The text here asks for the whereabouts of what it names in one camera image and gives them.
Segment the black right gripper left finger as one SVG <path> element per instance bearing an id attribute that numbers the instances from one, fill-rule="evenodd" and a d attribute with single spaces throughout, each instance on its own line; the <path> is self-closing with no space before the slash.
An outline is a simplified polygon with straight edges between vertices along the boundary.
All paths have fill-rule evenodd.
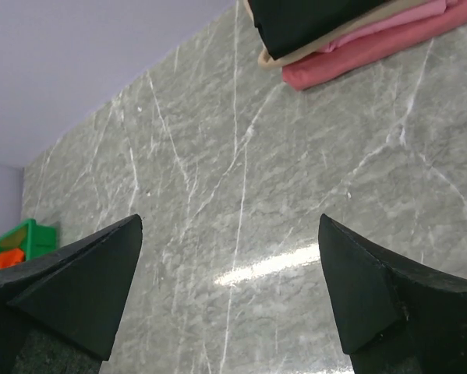
<path id="1" fill-rule="evenodd" d="M 140 257 L 128 216 L 0 270 L 0 373 L 97 373 L 110 356 Z"/>

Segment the orange t-shirt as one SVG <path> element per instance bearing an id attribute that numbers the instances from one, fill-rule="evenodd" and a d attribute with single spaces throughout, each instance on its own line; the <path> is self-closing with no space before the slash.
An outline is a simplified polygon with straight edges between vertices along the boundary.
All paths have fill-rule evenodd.
<path id="1" fill-rule="evenodd" d="M 0 252 L 0 269 L 15 266 L 25 261 L 25 252 L 20 248 L 9 249 Z"/>

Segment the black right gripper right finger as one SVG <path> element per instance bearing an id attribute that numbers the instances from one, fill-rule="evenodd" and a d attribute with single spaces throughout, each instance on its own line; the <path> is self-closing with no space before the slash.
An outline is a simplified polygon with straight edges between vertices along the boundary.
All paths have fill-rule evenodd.
<path id="1" fill-rule="evenodd" d="M 467 280 L 322 215 L 320 260 L 356 373 L 467 373 Z"/>

